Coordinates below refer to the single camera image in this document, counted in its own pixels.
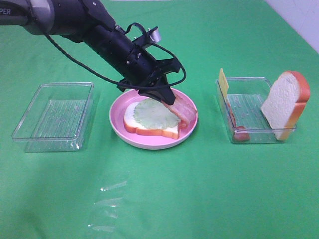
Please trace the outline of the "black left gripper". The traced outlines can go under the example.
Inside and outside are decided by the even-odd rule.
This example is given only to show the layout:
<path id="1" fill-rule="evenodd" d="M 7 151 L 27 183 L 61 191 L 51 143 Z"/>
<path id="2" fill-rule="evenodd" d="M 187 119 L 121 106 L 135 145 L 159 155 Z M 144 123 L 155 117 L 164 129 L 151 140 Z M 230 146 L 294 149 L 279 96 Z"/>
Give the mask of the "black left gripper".
<path id="1" fill-rule="evenodd" d="M 171 72 L 179 72 L 180 61 L 172 53 L 169 59 L 155 59 L 145 49 L 135 50 L 128 58 L 130 62 L 126 66 L 124 79 L 120 82 L 130 86 L 140 86 L 138 94 L 149 97 L 167 105 L 173 105 L 175 95 L 167 86 L 166 75 Z"/>

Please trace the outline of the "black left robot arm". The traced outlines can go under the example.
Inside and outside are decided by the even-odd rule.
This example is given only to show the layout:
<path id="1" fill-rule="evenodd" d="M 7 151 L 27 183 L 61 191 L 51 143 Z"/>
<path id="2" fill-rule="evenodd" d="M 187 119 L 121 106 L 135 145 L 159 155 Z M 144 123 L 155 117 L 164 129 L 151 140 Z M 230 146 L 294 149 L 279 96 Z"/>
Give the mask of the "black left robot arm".
<path id="1" fill-rule="evenodd" d="M 3 0 L 1 25 L 19 25 L 33 35 L 51 39 L 59 35 L 75 43 L 86 43 L 122 75 L 119 90 L 135 89 L 142 96 L 173 105 L 175 95 L 167 75 L 183 71 L 175 55 L 158 60 L 147 52 L 158 47 L 157 27 L 146 30 L 134 23 L 141 35 L 130 40 L 98 0 Z"/>

